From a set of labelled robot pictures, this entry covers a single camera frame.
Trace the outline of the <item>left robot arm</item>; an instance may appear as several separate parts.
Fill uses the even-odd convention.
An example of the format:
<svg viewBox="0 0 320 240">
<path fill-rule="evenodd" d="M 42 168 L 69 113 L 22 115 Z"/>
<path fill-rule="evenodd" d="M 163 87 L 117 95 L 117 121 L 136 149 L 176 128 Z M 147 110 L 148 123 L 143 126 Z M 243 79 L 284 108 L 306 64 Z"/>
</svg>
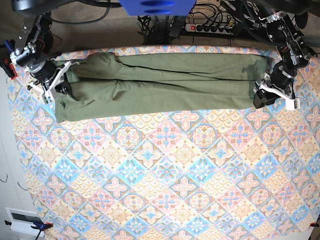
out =
<svg viewBox="0 0 320 240">
<path fill-rule="evenodd" d="M 273 44 L 277 44 L 281 61 L 274 65 L 271 73 L 265 73 L 263 79 L 256 81 L 253 105 L 260 109 L 282 98 L 286 109 L 294 111 L 300 108 L 300 99 L 294 92 L 295 78 L 298 70 L 307 67 L 315 55 L 312 48 L 320 46 L 320 38 L 303 35 L 282 11 L 265 20 L 268 37 Z"/>
</svg>

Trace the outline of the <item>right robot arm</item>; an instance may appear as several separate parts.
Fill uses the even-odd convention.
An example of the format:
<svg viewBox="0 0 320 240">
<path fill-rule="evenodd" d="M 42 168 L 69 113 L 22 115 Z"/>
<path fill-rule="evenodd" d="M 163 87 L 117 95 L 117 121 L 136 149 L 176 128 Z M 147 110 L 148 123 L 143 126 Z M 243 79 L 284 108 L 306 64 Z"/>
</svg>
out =
<svg viewBox="0 0 320 240">
<path fill-rule="evenodd" d="M 72 61 L 61 65 L 55 62 L 62 53 L 52 52 L 54 36 L 51 26 L 49 13 L 26 17 L 13 47 L 8 47 L 12 63 L 33 77 L 27 89 L 39 92 L 46 102 L 61 94 L 72 94 L 66 72 L 74 64 Z"/>
</svg>

